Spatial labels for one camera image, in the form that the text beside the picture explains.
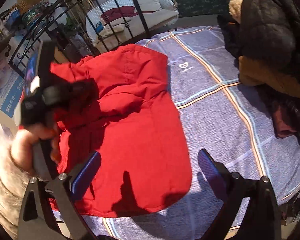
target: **pile of clothes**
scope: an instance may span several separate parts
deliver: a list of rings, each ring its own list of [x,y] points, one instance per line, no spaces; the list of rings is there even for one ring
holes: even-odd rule
[[[256,86],[277,137],[300,135],[300,9],[294,0],[230,0],[218,23],[238,60],[240,81]]]

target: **blue textured pad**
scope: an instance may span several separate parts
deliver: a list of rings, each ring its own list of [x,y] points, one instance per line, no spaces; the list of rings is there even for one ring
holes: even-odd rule
[[[100,153],[95,152],[71,185],[73,201],[83,198],[83,195],[86,193],[100,166],[101,155]]]
[[[205,149],[202,149],[198,152],[198,164],[216,198],[225,202],[228,198],[226,192],[226,182],[212,160],[208,155],[206,155]]]

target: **bedspread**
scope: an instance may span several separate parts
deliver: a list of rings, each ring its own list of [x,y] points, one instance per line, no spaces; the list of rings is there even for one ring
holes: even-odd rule
[[[84,216],[96,235],[129,240],[200,238],[222,206],[198,165],[202,148],[244,178],[267,175],[279,205],[295,195],[300,189],[298,140],[275,137],[270,114],[255,88],[240,84],[235,59],[225,50],[218,27],[162,33],[138,44],[168,56],[168,89],[186,135],[192,185],[180,201],[157,213],[128,218]],[[247,205],[244,199],[232,229],[240,225]]]

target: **hand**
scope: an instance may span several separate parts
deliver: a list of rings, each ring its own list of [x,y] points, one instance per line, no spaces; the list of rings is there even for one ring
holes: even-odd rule
[[[27,129],[19,130],[11,146],[11,157],[19,168],[34,176],[32,166],[33,152],[32,147],[39,139],[51,139],[51,159],[58,164],[61,160],[59,150],[59,136],[57,129],[49,129],[43,124],[35,124]]]

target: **black wrought iron headboard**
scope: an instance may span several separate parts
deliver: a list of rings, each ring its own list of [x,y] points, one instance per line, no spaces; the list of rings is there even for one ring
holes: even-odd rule
[[[30,58],[29,55],[31,55],[32,52],[35,51],[35,46],[38,43],[41,42],[40,37],[42,36],[43,33],[47,33],[47,35],[52,40],[55,40],[55,38],[51,34],[51,31],[49,30],[49,27],[51,27],[53,24],[58,25],[57,20],[60,19],[63,15],[67,15],[69,18],[71,18],[70,15],[69,15],[69,11],[75,6],[78,6],[80,8],[81,12],[85,15],[85,17],[88,20],[89,24],[92,25],[92,27],[93,27],[94,31],[96,32],[96,35],[97,35],[98,39],[100,40],[100,42],[103,44],[105,49],[107,51],[109,51],[110,49],[107,47],[106,43],[104,42],[103,36],[101,36],[99,34],[99,32],[97,31],[97,27],[93,24],[92,20],[90,19],[90,17],[87,14],[87,12],[83,9],[82,4],[81,4],[83,1],[84,0],[57,0],[54,4],[52,4],[51,6],[48,6],[44,10],[43,14],[39,17],[39,19],[35,22],[35,24],[29,28],[28,32],[23,37],[23,39],[21,40],[21,42],[17,46],[16,50],[14,51],[14,53],[13,53],[13,55],[10,58],[10,61],[9,61],[9,65],[11,66],[11,68],[14,71],[16,71],[22,78],[25,78],[24,72],[19,69],[20,65],[23,65],[26,68],[26,63],[24,63],[23,60],[25,58],[26,59]],[[94,0],[94,1],[96,2],[97,6],[99,7],[101,13],[104,14],[104,10],[102,9],[102,7],[101,7],[100,3],[98,2],[98,0]],[[141,11],[141,8],[140,8],[140,5],[139,5],[138,1],[137,0],[132,0],[132,1],[134,3],[134,6],[135,6],[137,12],[138,12],[138,15],[140,17],[141,23],[142,23],[143,28],[144,28],[144,33],[140,34],[138,36],[134,36],[132,34],[132,31],[130,30],[130,27],[129,27],[129,23],[126,21],[117,0],[114,0],[116,6],[118,8],[119,13],[122,15],[124,25],[128,29],[128,31],[131,35],[131,39],[129,39],[128,41],[126,41],[124,43],[121,43],[118,36],[117,36],[117,34],[115,33],[115,31],[113,29],[113,26],[111,25],[111,23],[108,23],[109,28],[113,32],[112,35],[114,35],[116,40],[118,41],[118,46],[125,45],[125,44],[128,44],[128,43],[135,43],[135,42],[137,42],[141,39],[151,37],[149,28],[147,26],[146,20],[145,20],[144,15]],[[54,11],[57,8],[61,8],[61,7],[65,8],[65,10],[61,14],[59,14],[57,17],[54,17],[52,15],[54,13]],[[37,32],[37,34],[34,36],[34,33],[35,33],[35,31],[38,27],[39,28],[42,27],[42,29],[39,32]],[[87,44],[87,46],[89,46],[92,54],[94,56],[96,56],[98,54],[98,51],[92,46],[89,38],[87,38],[86,29],[83,26],[79,26],[79,28],[80,28],[78,30],[79,35],[83,38],[83,40]],[[21,47],[25,43],[26,43],[26,47],[25,47],[24,51],[22,53],[20,53],[19,50],[21,49]],[[57,43],[57,46],[58,46],[59,50],[62,52],[62,48],[60,47],[60,44]]]

